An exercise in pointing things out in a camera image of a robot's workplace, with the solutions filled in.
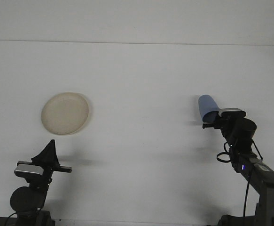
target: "round plate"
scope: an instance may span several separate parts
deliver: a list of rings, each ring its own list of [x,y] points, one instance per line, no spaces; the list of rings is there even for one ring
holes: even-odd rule
[[[88,115],[88,103],[80,94],[61,93],[45,104],[41,119],[49,132],[66,135],[79,130]]]

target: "white wall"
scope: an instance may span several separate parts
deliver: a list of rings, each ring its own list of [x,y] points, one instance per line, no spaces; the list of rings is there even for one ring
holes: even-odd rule
[[[0,40],[274,45],[274,0],[0,1]]]
[[[61,164],[73,167],[71,174],[53,175],[45,204],[53,218],[215,224],[223,214],[242,215],[246,181],[216,161],[224,139],[201,128],[197,99],[210,94],[219,107],[245,110],[274,169],[274,46],[54,42],[274,45],[274,26],[264,23],[274,24],[274,12],[266,10],[274,1],[213,3],[1,1],[0,39],[53,42],[0,41],[0,216],[11,213],[12,192],[26,185],[13,174],[16,162],[29,161],[50,139]],[[89,14],[81,7],[87,4]],[[112,13],[119,5],[125,10]],[[167,23],[160,23],[168,10]],[[147,23],[149,16],[154,23]],[[174,24],[182,17],[190,20],[180,39],[181,25]],[[218,23],[200,29],[200,18],[228,29],[219,30]],[[264,21],[260,35],[248,36],[244,28],[257,21]],[[114,26],[102,28],[107,22]],[[240,36],[232,35],[237,31]],[[67,91],[85,95],[91,115],[80,132],[56,136],[43,128],[40,112],[49,98]],[[251,189],[248,214],[257,201]]]

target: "black cable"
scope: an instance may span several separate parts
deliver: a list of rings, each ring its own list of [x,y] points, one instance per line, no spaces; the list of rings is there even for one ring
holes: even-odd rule
[[[10,219],[10,217],[11,217],[12,215],[14,215],[14,214],[16,214],[16,213],[10,214],[10,215],[7,217],[7,219],[6,219],[5,223],[4,223],[4,226],[6,226],[6,224],[7,224],[8,220],[9,220],[9,219]]]
[[[223,144],[223,149],[225,150],[224,152],[221,152],[219,154],[216,155],[216,159],[219,161],[219,162],[223,162],[223,163],[229,163],[231,162],[231,158],[230,158],[230,153],[227,151],[226,149],[226,144],[228,144],[228,142],[225,142]],[[228,155],[229,156],[229,160],[224,160],[224,159],[221,159],[220,156],[222,155]]]
[[[254,144],[254,146],[255,146],[255,148],[256,148],[256,150],[257,150],[259,156],[260,156],[260,159],[263,160],[262,155],[260,154],[260,151],[258,150],[258,148],[257,148],[257,146],[256,146],[256,144],[255,144],[255,142],[254,142],[254,140],[252,140],[252,141],[253,141],[253,144]]]
[[[246,210],[246,202],[248,199],[248,194],[249,194],[249,187],[250,187],[250,182],[251,182],[251,175],[253,173],[254,166],[252,166],[252,169],[249,172],[249,179],[248,179],[248,184],[246,186],[246,192],[245,192],[245,198],[244,198],[244,206],[243,206],[243,226],[245,226],[245,210]]]

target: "white table surface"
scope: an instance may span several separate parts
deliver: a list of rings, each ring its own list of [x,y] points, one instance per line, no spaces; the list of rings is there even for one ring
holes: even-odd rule
[[[86,96],[87,125],[70,136],[46,131],[40,113],[62,92]],[[197,99],[239,107],[274,169],[274,47],[0,41],[0,216],[13,170],[55,139],[60,163],[45,209],[53,218],[216,224],[241,216],[246,181],[217,162],[224,139],[201,128]],[[250,189],[248,214],[258,196]]]

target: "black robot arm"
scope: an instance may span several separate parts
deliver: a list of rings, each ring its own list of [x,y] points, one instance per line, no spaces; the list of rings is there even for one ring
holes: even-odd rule
[[[31,160],[32,162],[19,161],[15,169],[15,175],[25,178],[29,183],[28,187],[16,189],[10,198],[10,205],[20,218],[37,217],[44,206],[54,171],[71,172],[71,167],[59,164],[54,140]]]
[[[244,118],[246,113],[238,108],[219,109],[209,95],[201,96],[198,102],[203,128],[220,129],[229,145],[227,162],[260,195],[254,216],[224,215],[218,226],[274,226],[274,171],[252,151],[256,124]]]

